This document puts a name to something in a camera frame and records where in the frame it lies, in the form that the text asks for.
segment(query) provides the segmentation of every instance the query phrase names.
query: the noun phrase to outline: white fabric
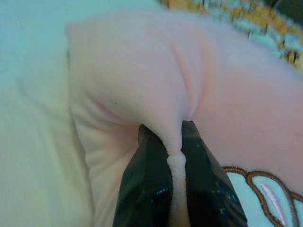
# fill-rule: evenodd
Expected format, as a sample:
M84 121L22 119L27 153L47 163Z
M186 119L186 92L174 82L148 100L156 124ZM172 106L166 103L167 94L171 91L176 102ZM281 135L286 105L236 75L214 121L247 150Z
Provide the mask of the white fabric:
M70 117L71 20L153 0L0 2L0 226L89 227L93 204Z

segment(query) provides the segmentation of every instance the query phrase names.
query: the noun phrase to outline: brown stitching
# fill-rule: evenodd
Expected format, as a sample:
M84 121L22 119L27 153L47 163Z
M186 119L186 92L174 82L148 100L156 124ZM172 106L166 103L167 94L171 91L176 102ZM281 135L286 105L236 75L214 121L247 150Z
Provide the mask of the brown stitching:
M252 182L252 178L255 176L265 176L268 177L272 180L274 180L275 182L277 182L283 189L287 200L290 204L291 207L291 213L292 213L292 217L293 217L293 222L294 222L294 226L298 227L299 226L299 218L298 218L298 214L297 211L295 209L295 205L294 205L294 200L293 199L297 199L301 202L303 202L303 196L290 191L287 186L275 175L268 173L268 172L264 172L264 171L252 171L252 172L247 172L242 168L239 167L233 167L233 166L225 166L223 167L224 170L226 172L230 172L230 173L238 173L241 174L245 177L247 184L252 188L252 190L254 191L254 193L257 195L261 207L264 211L265 216L277 227L283 227L282 223L271 214L271 212L269 211L269 207L267 205L267 202L263 196L263 194L260 192L260 190L257 188L257 186Z

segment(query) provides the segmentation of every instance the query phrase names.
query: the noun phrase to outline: pink plush fabric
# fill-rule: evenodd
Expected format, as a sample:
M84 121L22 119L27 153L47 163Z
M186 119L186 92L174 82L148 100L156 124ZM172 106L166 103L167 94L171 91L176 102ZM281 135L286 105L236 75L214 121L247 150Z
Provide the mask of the pink plush fabric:
M221 165L272 172L303 193L303 77L272 53L229 25L159 10L95 17L67 35L96 226L112 225L140 123L175 155L193 120Z

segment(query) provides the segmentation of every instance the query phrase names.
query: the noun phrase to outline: black shiny object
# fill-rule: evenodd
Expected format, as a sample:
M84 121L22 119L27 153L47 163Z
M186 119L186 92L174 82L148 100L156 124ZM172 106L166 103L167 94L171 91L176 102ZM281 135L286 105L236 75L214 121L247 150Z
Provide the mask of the black shiny object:
M162 141L144 125L139 147L122 177L113 227L167 227L172 180ZM247 220L224 169L193 122L183 121L187 206L191 227L246 227Z

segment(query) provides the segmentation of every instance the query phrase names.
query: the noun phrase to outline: pink pillow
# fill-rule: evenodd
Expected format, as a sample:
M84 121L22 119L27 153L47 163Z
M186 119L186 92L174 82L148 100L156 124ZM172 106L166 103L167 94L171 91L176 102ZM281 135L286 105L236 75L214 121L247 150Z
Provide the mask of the pink pillow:
M182 120L193 120L221 165L274 173L303 193L303 79L292 66L229 25L182 12L110 14L67 35L96 226L112 225L140 123L172 155Z

